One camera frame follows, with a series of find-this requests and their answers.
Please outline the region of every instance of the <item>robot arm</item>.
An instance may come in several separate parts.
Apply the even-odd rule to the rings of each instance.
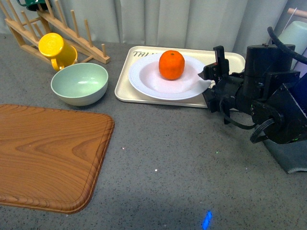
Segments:
[[[245,70],[232,74],[224,48],[217,46],[216,62],[204,67],[202,73],[205,80],[215,81],[212,89],[203,93],[208,109],[221,112],[225,124],[244,129],[259,125],[250,138],[253,143],[270,139],[285,144],[307,139],[307,75],[300,79],[300,72],[290,70],[292,58],[297,57],[295,46],[282,45],[282,49],[265,44],[247,47]],[[232,108],[250,115],[254,125],[232,120]]]

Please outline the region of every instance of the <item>cutting board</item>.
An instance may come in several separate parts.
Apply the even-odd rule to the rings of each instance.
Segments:
[[[106,114],[0,105],[0,204],[81,211],[113,129]]]

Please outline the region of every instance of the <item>gray countertop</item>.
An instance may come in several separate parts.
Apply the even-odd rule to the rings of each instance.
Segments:
[[[114,89],[133,45],[106,43],[106,94],[90,106],[62,102],[51,65],[0,34],[0,103],[110,115],[115,129],[92,200],[65,215],[0,206],[0,229],[193,230],[208,211],[211,230],[307,229],[306,173],[287,174],[252,131],[206,109],[125,103]],[[232,113],[249,124],[247,115]]]

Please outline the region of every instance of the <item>wooden dish rack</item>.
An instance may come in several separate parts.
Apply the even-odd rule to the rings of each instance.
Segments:
[[[5,22],[8,25],[11,33],[16,38],[20,48],[23,49],[24,51],[51,64],[50,61],[46,57],[44,57],[38,50],[39,40],[42,36],[44,36],[44,33],[40,30],[39,26],[37,25],[37,22],[41,22],[45,29],[45,34],[48,34],[51,33],[51,29],[49,26],[50,23],[51,25],[55,26],[57,29],[59,29],[62,33],[64,33],[66,36],[68,36],[71,39],[71,40],[66,40],[70,45],[74,46],[78,52],[87,56],[86,59],[79,61],[79,63],[88,62],[91,59],[95,59],[104,64],[107,64],[110,61],[110,57],[106,54],[105,44],[101,45],[102,50],[98,49],[93,45],[87,19],[84,20],[84,24],[87,31],[88,40],[84,39],[79,34],[74,10],[71,10],[74,30],[72,30],[67,26],[58,0],[55,0],[55,6],[60,15],[60,20],[54,16],[49,0],[45,0],[48,11],[43,10],[42,7],[39,5],[38,6],[39,9],[36,11],[38,17],[31,20],[28,19],[24,11],[21,11],[21,14],[24,18],[24,22],[22,22],[18,17],[11,1],[6,0],[6,2],[14,18],[12,18],[9,15],[8,11],[5,9],[4,5],[0,0],[0,8],[2,9],[6,17]],[[26,38],[31,43],[31,45],[28,45],[25,42],[24,38]]]
[[[295,9],[289,8],[287,13],[301,17],[301,18],[307,18],[307,11],[301,11],[301,10],[298,10],[297,8]]]

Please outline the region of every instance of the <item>plate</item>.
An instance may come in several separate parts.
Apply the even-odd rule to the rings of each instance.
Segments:
[[[161,100],[184,100],[203,93],[211,84],[198,73],[204,64],[190,56],[183,55],[185,68],[177,80],[164,79],[159,72],[159,59],[162,53],[142,57],[129,69],[129,81],[139,92]]]

